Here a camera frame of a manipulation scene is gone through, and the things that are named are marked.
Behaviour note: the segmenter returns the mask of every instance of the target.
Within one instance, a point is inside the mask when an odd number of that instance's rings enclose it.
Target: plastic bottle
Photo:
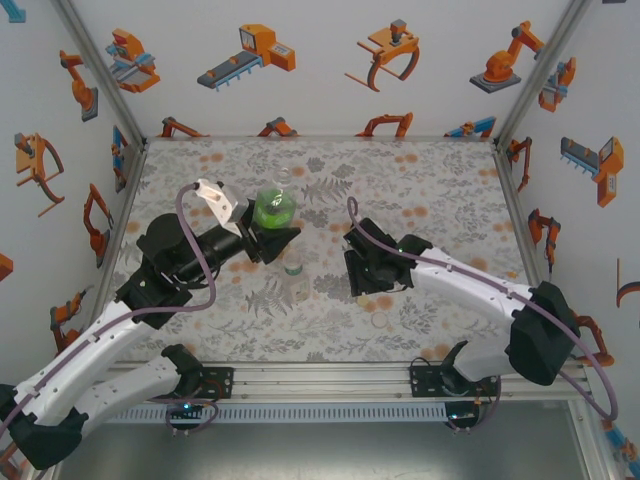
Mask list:
[[[290,249],[282,259],[284,266],[283,283],[291,303],[303,302],[309,298],[311,284],[309,275],[302,268],[302,255]]]
[[[286,228],[293,221],[297,205],[291,172],[288,168],[280,169],[273,175],[270,185],[258,190],[253,221],[262,228]]]

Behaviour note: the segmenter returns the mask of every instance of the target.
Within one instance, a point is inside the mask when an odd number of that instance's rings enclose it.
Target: patterned table surface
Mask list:
[[[113,274],[110,295],[138,267],[135,242],[158,215],[173,211],[180,187],[221,180],[254,197],[275,170],[289,167],[299,195],[292,242],[304,256],[312,295],[291,305],[280,261],[225,264],[207,311],[177,314],[124,360],[147,361],[182,343],[201,361],[406,361],[441,359],[463,339],[496,335],[484,317],[444,297],[409,289],[350,295],[342,235],[346,198],[400,239],[414,233],[459,260],[525,282],[524,266],[489,143],[265,139],[156,141],[149,149]],[[192,229],[216,224],[203,200],[185,197]],[[196,291],[191,303],[206,300]]]

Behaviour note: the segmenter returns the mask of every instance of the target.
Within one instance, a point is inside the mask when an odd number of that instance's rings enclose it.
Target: green bottle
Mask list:
[[[262,228],[286,228],[293,221],[297,205],[291,186],[291,172],[282,168],[273,175],[270,185],[258,190],[253,221]]]

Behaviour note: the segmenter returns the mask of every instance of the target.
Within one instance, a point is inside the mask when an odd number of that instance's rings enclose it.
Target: gray leaf pattern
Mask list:
[[[182,343],[210,362],[406,361],[421,353],[437,358],[458,341],[498,335],[495,323],[433,293],[409,289],[352,298],[342,240],[351,226],[346,197],[353,195],[361,215],[396,239],[413,233],[461,261],[524,282],[492,155],[488,143],[439,141],[150,142],[107,301],[140,265],[139,236],[155,217],[173,212],[184,183],[223,181],[255,198],[281,167],[297,175],[295,221],[302,233],[291,248],[304,259],[311,297],[292,304],[280,261],[256,265],[239,254],[223,266],[211,308],[175,315],[123,360],[148,361]],[[184,206],[196,234],[217,225],[195,195]],[[190,305],[206,301],[208,292],[193,297]]]

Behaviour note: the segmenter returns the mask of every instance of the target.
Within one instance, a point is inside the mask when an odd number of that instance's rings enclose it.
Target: white wall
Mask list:
[[[0,282],[0,383],[13,384],[55,354],[49,330],[49,309],[64,305],[89,284],[93,289],[82,312],[70,326],[76,328],[91,313],[102,270],[95,266],[89,234],[82,223],[83,205],[93,182],[115,220],[119,220],[125,192],[116,195],[112,171],[111,136],[116,117],[102,92],[98,117],[83,123],[80,105],[71,93],[71,76],[60,65],[59,50],[78,53],[49,2],[23,2],[27,22],[9,24],[0,16],[2,88],[0,89],[0,253],[14,262],[14,272]],[[89,70],[78,70],[90,87]],[[34,182],[16,182],[14,134],[38,132],[57,150],[64,173],[51,180],[54,193],[65,200],[38,218],[49,201]],[[45,155],[48,174],[55,171]],[[94,225],[107,228],[101,212]]]
[[[616,308],[616,258],[622,259],[622,284],[640,280],[640,51],[636,33],[640,3],[593,3],[561,58],[566,61],[575,56],[577,60],[568,97],[555,113],[533,105],[518,129],[517,140],[527,135],[533,140],[531,181],[520,200],[525,213],[538,207],[543,215],[554,216],[562,224],[553,281],[576,311],[591,315],[604,331],[616,359],[606,371],[618,392],[618,425],[638,443],[640,295],[627,295],[621,308]],[[601,208],[590,175],[560,158],[560,139],[572,138],[597,152],[612,135],[624,147],[625,166],[618,174],[617,197]],[[516,182],[521,173],[521,165],[516,166]],[[538,248],[538,259],[545,271],[542,248]],[[596,375],[592,385],[606,403]]]
[[[469,78],[484,71],[493,53],[509,46],[511,29],[520,22],[530,20],[533,33],[548,40],[567,2],[74,0],[74,4],[109,64],[104,48],[115,28],[137,36],[156,57],[160,83],[138,94],[122,92],[146,135],[159,134],[162,119],[170,115],[213,135],[256,135],[278,116],[303,135],[350,135],[372,117],[409,111],[415,115],[409,134],[442,135],[490,115],[498,117],[496,128],[500,127],[524,81],[489,95],[470,84]],[[356,42],[397,18],[420,38],[421,57],[413,74],[401,82],[379,72],[380,93],[345,77],[349,72],[366,78],[371,54]],[[245,23],[274,29],[278,41],[296,51],[297,68],[285,72],[268,66],[245,73],[219,92],[199,85],[200,75],[241,50],[238,28]],[[525,48],[514,70],[526,79],[534,64],[533,52]],[[380,128],[381,133],[393,131],[395,125]]]

